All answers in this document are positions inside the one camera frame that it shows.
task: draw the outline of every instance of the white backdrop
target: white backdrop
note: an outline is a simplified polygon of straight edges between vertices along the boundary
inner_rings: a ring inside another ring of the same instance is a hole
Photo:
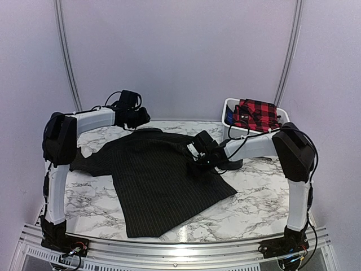
[[[83,109],[115,91],[153,119],[220,120],[229,97],[273,102],[295,1],[63,1]]]

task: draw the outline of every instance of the metal strip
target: metal strip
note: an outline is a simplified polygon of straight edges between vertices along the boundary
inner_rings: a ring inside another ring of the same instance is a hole
[[[315,236],[311,229],[308,229],[306,234],[312,250]],[[318,228],[317,234],[318,247],[330,244],[326,228]],[[258,246],[264,239],[282,236],[283,234],[274,234],[262,238],[212,243],[140,243],[90,237],[89,252],[84,262],[123,266],[128,269],[169,270],[174,269],[174,264],[177,264],[177,269],[184,270],[232,268],[275,260],[264,259],[258,252]],[[40,227],[28,224],[24,226],[20,242],[40,246],[41,240]]]
[[[77,84],[75,82],[72,63],[70,60],[70,54],[69,54],[69,50],[68,50],[67,35],[65,33],[62,1],[54,0],[54,6],[55,6],[56,24],[58,26],[58,35],[59,35],[59,40],[60,40],[61,53],[63,55],[65,71],[67,73],[69,86],[71,89],[71,95],[73,98],[73,102],[74,102],[76,111],[82,111],[80,96],[78,93]]]
[[[301,27],[302,11],[303,11],[303,0],[296,0],[296,4],[295,4],[295,8],[294,8],[293,23],[292,23],[292,31],[291,31],[290,38],[289,38],[286,60],[284,63],[281,78],[280,78],[277,92],[276,92],[276,97],[274,100],[274,104],[278,107],[281,104],[281,100],[282,100],[282,97],[285,92],[292,60],[293,60],[294,54],[296,52],[298,36],[300,33],[300,27]]]

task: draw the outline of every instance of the dark striped garment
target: dark striped garment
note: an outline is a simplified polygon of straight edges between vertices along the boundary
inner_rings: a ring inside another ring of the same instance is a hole
[[[183,152],[192,137],[141,129],[109,142],[71,170],[111,174],[128,237],[159,237],[216,202],[237,193],[215,171],[187,174]]]

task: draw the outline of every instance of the red and black checkered fabric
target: red and black checkered fabric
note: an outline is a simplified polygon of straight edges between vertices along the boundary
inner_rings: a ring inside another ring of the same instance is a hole
[[[245,121],[246,123],[235,123],[234,126],[268,132],[268,129],[279,127],[277,122],[277,107],[272,103],[265,103],[258,100],[240,100],[233,113],[234,121]]]

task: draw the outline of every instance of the gray wall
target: gray wall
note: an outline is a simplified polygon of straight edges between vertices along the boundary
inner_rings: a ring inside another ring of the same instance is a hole
[[[361,2],[306,1],[282,107],[315,141],[317,224],[326,225],[341,270],[360,270]]]
[[[295,1],[63,1],[83,107],[115,90],[153,119],[220,120],[224,100],[272,102]]]
[[[42,203],[46,121],[74,110],[52,1],[1,1],[0,94],[0,269],[8,270]]]

